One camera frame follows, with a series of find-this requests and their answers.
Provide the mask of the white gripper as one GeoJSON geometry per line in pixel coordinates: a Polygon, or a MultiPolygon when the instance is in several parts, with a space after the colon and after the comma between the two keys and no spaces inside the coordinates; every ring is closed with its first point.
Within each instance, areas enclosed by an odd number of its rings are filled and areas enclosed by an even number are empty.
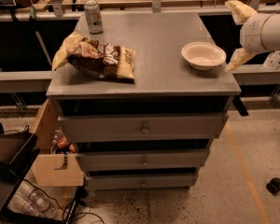
{"type": "Polygon", "coordinates": [[[239,0],[229,0],[225,6],[231,11],[236,25],[243,24],[240,31],[242,48],[236,49],[227,64],[226,71],[234,71],[250,61],[254,55],[270,51],[270,19],[272,14],[258,13],[254,8],[239,0]]]}

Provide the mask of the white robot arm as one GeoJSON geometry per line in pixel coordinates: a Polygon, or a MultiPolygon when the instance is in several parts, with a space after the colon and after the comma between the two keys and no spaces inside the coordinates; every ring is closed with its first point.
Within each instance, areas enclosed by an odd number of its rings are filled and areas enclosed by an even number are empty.
{"type": "Polygon", "coordinates": [[[280,63],[280,13],[259,13],[238,0],[229,0],[225,6],[231,11],[235,24],[242,26],[241,47],[232,54],[226,70],[236,70],[256,55],[267,52],[263,66],[275,69],[280,63]]]}

